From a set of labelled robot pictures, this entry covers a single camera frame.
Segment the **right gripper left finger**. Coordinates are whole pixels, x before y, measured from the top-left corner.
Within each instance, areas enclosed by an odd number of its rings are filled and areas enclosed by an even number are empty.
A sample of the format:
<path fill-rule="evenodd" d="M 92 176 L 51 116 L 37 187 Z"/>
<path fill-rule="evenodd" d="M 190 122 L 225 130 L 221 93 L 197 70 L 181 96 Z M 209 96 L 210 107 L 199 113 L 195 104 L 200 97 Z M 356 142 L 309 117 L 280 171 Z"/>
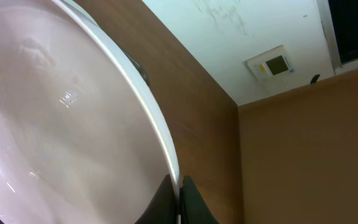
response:
<path fill-rule="evenodd" d="M 177 204 L 170 175 L 166 175 L 155 195 L 135 224 L 176 224 Z"/>

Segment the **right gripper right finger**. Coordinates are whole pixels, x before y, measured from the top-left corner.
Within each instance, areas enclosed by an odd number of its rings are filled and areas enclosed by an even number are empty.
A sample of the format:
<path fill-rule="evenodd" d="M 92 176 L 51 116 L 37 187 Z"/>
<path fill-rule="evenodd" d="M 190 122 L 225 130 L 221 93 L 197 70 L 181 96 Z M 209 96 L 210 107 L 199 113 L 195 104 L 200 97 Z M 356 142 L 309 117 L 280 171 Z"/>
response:
<path fill-rule="evenodd" d="M 189 175 L 180 188 L 180 215 L 181 224 L 219 224 Z"/>

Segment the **pinkish white plate with stain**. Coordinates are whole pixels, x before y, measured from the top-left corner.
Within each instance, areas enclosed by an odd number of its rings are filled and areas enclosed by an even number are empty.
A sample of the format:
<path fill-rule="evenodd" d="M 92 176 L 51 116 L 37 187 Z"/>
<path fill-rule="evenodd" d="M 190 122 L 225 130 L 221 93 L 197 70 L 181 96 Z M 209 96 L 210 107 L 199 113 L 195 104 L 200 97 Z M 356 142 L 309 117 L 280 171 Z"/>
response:
<path fill-rule="evenodd" d="M 73 1 L 0 1 L 0 221 L 135 223 L 178 160 L 141 66 Z"/>

